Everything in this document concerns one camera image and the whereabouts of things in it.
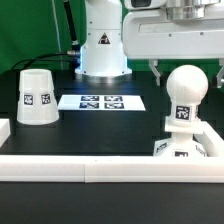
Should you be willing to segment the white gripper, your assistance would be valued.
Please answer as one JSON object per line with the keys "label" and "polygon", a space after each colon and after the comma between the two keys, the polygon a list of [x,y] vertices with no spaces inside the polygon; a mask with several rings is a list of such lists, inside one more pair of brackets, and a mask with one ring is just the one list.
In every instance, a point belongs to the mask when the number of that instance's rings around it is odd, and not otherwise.
{"label": "white gripper", "polygon": [[158,70],[159,59],[220,59],[213,83],[224,85],[224,9],[206,9],[204,18],[182,21],[168,20],[163,9],[130,12],[123,22],[123,46],[129,59],[150,59],[160,87],[168,73]]}

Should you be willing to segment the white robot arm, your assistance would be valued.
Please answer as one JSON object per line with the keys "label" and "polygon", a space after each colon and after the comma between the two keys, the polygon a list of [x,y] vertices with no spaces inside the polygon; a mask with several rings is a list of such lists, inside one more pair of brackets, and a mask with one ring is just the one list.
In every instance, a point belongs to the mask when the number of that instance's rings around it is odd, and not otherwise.
{"label": "white robot arm", "polygon": [[129,59],[217,59],[224,86],[224,0],[85,0],[87,38],[79,78],[111,82],[131,73]]}

